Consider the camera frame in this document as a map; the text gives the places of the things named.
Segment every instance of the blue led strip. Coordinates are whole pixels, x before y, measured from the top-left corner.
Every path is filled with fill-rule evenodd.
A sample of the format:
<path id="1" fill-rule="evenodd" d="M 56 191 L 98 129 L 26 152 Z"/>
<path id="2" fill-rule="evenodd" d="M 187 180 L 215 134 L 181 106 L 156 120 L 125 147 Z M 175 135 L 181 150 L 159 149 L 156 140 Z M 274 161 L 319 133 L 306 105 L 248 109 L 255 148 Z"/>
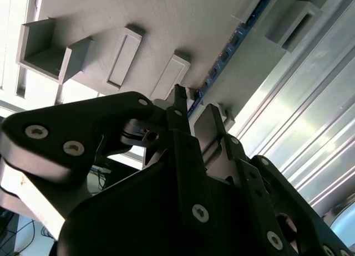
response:
<path id="1" fill-rule="evenodd" d="M 217 61 L 215 62 L 213 67 L 210 69 L 210 72 L 208 73 L 202 87 L 199 90 L 196 90 L 195 101 L 187 112 L 189 117 L 201 103 L 208 89 L 211 88 L 213 83 L 219 77 L 225 66 L 228 64 L 229 60 L 232 58 L 235 51 L 237 51 L 237 48 L 243 42 L 245 36 L 247 36 L 248 32 L 253 27 L 256 20 L 263 12 L 269 1 L 270 0 L 260 0 L 248 21 L 246 23 L 240 23 L 238 25 L 237 29 L 234 31 L 233 36 L 228 41 L 226 47 L 224 47 L 222 53 L 217 58 Z"/>

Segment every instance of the screw head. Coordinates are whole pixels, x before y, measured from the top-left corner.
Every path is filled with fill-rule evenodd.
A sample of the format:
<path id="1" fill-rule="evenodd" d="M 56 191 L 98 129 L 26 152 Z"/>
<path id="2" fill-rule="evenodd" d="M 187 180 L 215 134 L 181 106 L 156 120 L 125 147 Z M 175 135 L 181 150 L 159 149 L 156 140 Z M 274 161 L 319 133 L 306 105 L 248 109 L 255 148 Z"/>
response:
<path id="1" fill-rule="evenodd" d="M 175 110 L 175 113 L 179 116 L 182 116 L 182 113 L 179 110 Z"/>
<path id="2" fill-rule="evenodd" d="M 84 153 L 85 148 L 84 145 L 78 141 L 67 141 L 63 145 L 63 150 L 67 155 L 80 156 Z"/>
<path id="3" fill-rule="evenodd" d="M 236 137 L 232 137 L 231 138 L 231 141 L 234 143 L 234 144 L 239 144 L 239 141 Z"/>
<path id="4" fill-rule="evenodd" d="M 268 231 L 266 233 L 266 237 L 275 249 L 277 249 L 277 250 L 283 249 L 282 241 L 280 240 L 280 237 L 275 232 Z"/>
<path id="5" fill-rule="evenodd" d="M 32 139 L 36 139 L 36 140 L 40 140 L 43 139 L 45 137 L 48 136 L 48 130 L 40 125 L 31 125 L 26 127 L 26 129 L 24 130 L 24 133 L 32 138 Z"/>
<path id="6" fill-rule="evenodd" d="M 267 161 L 265 158 L 262 158 L 262 159 L 261 159 L 261 162 L 262 162 L 264 165 L 268 166 L 268 161 Z"/>
<path id="7" fill-rule="evenodd" d="M 192 214 L 201 223 L 206 223 L 209 220 L 209 218 L 210 218 L 207 209 L 204 206 L 200 205 L 200 204 L 195 204 L 192 207 Z"/>
<path id="8" fill-rule="evenodd" d="M 142 105 L 147 105 L 148 104 L 148 102 L 145 101 L 144 99 L 139 99 L 138 102 L 141 103 Z"/>
<path id="9" fill-rule="evenodd" d="M 329 256 L 335 256 L 335 255 L 334 255 L 334 252 L 332 252 L 332 250 L 329 249 L 328 246 L 323 245 L 323 249 L 324 249 L 324 251 L 327 253 L 327 255 L 329 255 Z"/>
<path id="10" fill-rule="evenodd" d="M 342 256 L 350 256 L 349 253 L 347 253 L 345 250 L 341 249 L 340 253 L 342 254 Z"/>

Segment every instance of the rectangular slot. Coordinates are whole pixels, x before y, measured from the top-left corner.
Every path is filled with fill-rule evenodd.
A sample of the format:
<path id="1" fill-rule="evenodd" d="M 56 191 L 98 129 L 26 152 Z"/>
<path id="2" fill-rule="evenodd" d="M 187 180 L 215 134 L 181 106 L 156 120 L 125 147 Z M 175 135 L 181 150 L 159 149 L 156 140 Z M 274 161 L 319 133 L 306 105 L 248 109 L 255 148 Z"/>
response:
<path id="1" fill-rule="evenodd" d="M 229 43 L 235 47 L 237 45 L 238 41 L 239 41 L 239 36 L 238 35 L 234 35 Z"/>
<path id="2" fill-rule="evenodd" d="M 166 99 L 174 85 L 181 83 L 189 67 L 190 62 L 174 54 L 166 65 L 151 95 L 151 100 Z"/>
<path id="3" fill-rule="evenodd" d="M 227 58 L 229 57 L 229 54 L 227 51 L 224 51 L 222 54 L 221 54 L 221 61 L 224 63 L 225 61 L 227 61 Z"/>
<path id="4" fill-rule="evenodd" d="M 128 28 L 124 28 L 118 46 L 116 47 L 117 55 L 111 63 L 111 68 L 106 80 L 107 83 L 117 88 L 121 87 L 134 56 L 138 51 L 141 40 L 142 35 Z"/>
<path id="5" fill-rule="evenodd" d="M 306 26 L 306 24 L 310 21 L 311 18 L 312 15 L 309 13 L 304 16 L 304 18 L 300 21 L 300 23 L 297 25 L 297 27 L 293 30 L 293 32 L 282 45 L 283 49 L 288 49 L 290 44 L 296 39 L 296 37 L 299 35 L 299 33 L 302 31 L 302 29 Z"/>

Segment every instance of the gray box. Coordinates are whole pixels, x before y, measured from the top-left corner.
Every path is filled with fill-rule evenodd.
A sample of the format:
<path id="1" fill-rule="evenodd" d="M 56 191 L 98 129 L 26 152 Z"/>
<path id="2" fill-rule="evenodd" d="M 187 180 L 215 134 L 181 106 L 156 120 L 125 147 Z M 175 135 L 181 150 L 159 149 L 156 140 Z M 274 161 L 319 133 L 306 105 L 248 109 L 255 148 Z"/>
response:
<path id="1" fill-rule="evenodd" d="M 313 27 L 321 10 L 309 1 L 270 0 L 253 29 L 292 52 Z"/>
<path id="2" fill-rule="evenodd" d="M 82 70 L 91 39 L 60 48 L 52 43 L 54 28 L 55 19 L 22 24 L 17 63 L 63 84 Z"/>

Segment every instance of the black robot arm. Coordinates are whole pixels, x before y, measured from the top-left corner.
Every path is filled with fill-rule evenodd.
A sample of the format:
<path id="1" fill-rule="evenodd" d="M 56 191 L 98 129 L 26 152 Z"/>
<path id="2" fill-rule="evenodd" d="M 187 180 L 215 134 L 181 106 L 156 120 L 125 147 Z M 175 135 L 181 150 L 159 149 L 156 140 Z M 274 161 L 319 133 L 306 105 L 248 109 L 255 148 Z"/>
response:
<path id="1" fill-rule="evenodd" d="M 124 93 L 12 115 L 0 137 L 1 205 L 40 220 L 71 255 L 351 252 L 263 156 L 249 159 L 207 106 L 191 136 L 185 89 L 162 109 Z M 145 147 L 143 169 L 91 196 L 92 165 Z"/>

